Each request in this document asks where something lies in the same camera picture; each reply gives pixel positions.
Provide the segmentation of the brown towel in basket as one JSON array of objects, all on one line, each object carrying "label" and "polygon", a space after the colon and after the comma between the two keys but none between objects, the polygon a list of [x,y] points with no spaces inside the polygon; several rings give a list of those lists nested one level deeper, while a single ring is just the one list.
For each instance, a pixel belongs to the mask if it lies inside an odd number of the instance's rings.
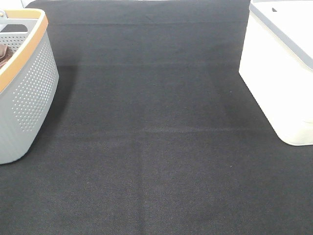
[{"label": "brown towel in basket", "polygon": [[2,68],[12,57],[13,52],[9,46],[0,44],[0,68]]}]

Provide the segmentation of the grey perforated laundry basket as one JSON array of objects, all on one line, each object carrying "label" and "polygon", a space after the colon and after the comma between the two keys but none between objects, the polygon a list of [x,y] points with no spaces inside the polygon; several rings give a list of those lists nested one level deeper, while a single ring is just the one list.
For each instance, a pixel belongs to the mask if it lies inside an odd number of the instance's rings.
[{"label": "grey perforated laundry basket", "polygon": [[0,69],[0,163],[8,164],[31,147],[54,99],[59,74],[43,10],[4,9],[0,23],[26,28],[0,34],[0,44],[13,52]]}]

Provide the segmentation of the white storage box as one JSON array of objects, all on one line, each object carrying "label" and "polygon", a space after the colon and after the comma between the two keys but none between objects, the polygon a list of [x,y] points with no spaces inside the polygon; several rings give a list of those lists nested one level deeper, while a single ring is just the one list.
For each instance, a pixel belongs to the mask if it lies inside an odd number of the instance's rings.
[{"label": "white storage box", "polygon": [[311,145],[312,1],[251,1],[239,74],[283,142]]}]

